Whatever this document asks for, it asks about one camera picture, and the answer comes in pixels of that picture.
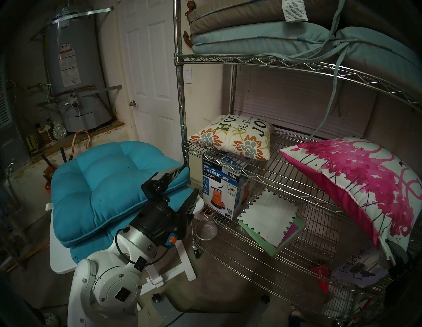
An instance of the light switch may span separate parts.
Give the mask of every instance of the light switch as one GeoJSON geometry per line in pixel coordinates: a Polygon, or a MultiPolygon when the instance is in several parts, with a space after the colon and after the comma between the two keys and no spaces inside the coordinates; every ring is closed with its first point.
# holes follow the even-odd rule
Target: light switch
{"type": "Polygon", "coordinates": [[[183,79],[187,84],[192,84],[192,67],[188,65],[183,66],[183,79]]]}

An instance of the aluminum foil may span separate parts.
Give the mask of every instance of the aluminum foil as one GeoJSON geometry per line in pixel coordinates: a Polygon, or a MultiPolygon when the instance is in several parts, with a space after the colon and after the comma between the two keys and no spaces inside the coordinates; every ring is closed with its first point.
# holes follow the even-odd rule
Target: aluminum foil
{"type": "Polygon", "coordinates": [[[68,132],[61,123],[53,122],[53,126],[53,136],[56,140],[61,140],[66,137],[68,132]]]}

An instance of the throw pillow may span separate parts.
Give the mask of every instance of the throw pillow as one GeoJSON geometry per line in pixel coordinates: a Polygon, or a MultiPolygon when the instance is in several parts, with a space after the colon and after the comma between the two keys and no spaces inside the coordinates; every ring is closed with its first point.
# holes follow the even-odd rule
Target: throw pillow
{"type": "Polygon", "coordinates": [[[205,147],[214,147],[243,157],[269,160],[270,134],[274,126],[259,118],[222,115],[192,135],[189,141],[205,147]]]}
{"type": "Polygon", "coordinates": [[[385,240],[407,250],[422,207],[422,183],[410,167],[357,137],[301,143],[281,154],[342,207],[395,265],[385,240]]]}

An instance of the black knob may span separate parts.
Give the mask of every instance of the black knob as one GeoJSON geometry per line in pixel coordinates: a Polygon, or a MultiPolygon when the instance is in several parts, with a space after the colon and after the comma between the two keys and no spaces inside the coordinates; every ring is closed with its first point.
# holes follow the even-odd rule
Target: black knob
{"type": "Polygon", "coordinates": [[[158,303],[158,302],[161,301],[161,295],[159,293],[155,293],[155,294],[152,295],[151,300],[154,303],[158,303]]]}

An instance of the white door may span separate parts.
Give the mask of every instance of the white door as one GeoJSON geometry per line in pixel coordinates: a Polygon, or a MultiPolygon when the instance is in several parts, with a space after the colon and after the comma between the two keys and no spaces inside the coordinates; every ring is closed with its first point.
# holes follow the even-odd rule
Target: white door
{"type": "Polygon", "coordinates": [[[122,0],[119,24],[129,94],[137,104],[132,108],[139,139],[183,162],[173,58],[173,2],[122,0]]]}

